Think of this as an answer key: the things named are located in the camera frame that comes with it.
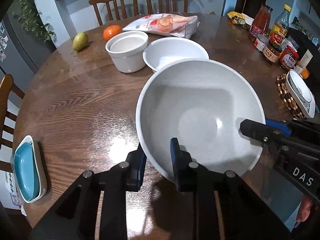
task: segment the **metal screw head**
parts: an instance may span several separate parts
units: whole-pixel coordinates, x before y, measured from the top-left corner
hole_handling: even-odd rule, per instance
[[[84,176],[85,178],[88,178],[88,177],[90,177],[92,175],[92,171],[84,171],[83,173],[82,173],[82,176]]]
[[[288,150],[289,150],[289,147],[288,147],[287,145],[283,145],[281,148],[282,148],[284,151],[288,151]]]
[[[234,171],[227,171],[226,172],[226,175],[229,177],[229,178],[234,178],[236,176],[236,173]]]
[[[127,168],[127,167],[129,167],[129,163],[128,162],[121,162],[121,163],[119,163],[119,166],[121,168]]]
[[[196,168],[199,167],[199,164],[196,163],[196,162],[191,162],[191,163],[189,163],[189,167],[190,167],[190,168],[193,168],[193,169],[196,169]]]

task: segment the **yellow bottle cap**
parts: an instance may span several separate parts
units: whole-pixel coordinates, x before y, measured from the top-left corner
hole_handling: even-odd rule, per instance
[[[285,8],[287,11],[291,12],[291,7],[290,7],[289,5],[285,4],[285,5],[284,5],[284,8]]]

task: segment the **human hand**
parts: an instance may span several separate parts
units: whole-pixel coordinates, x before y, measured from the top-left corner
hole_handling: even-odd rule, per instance
[[[298,223],[304,222],[308,219],[308,217],[310,215],[310,210],[311,210],[312,204],[313,203],[310,198],[308,198],[307,196],[303,197],[303,199],[301,201],[301,205],[298,210],[296,222],[298,222]]]

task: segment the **glass bottle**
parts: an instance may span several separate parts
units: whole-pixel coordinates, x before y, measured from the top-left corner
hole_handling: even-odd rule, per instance
[[[248,38],[250,40],[255,41],[258,34],[263,35],[268,32],[272,10],[273,9],[271,7],[263,3],[261,4],[261,8],[250,27],[248,34]]]
[[[282,40],[285,38],[289,30],[289,16],[291,8],[288,5],[284,5],[284,11],[280,14],[272,27],[270,33],[270,41],[273,44],[280,45]]]

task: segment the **food package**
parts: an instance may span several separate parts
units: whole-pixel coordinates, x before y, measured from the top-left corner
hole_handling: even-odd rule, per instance
[[[237,12],[229,12],[227,13],[228,17],[231,19],[231,22],[235,25],[239,25],[246,30],[250,30],[250,26],[253,22],[253,19],[243,13],[237,13]]]
[[[198,16],[184,17],[176,14],[151,14],[131,22],[124,31],[143,31],[163,36],[190,39],[199,26]]]

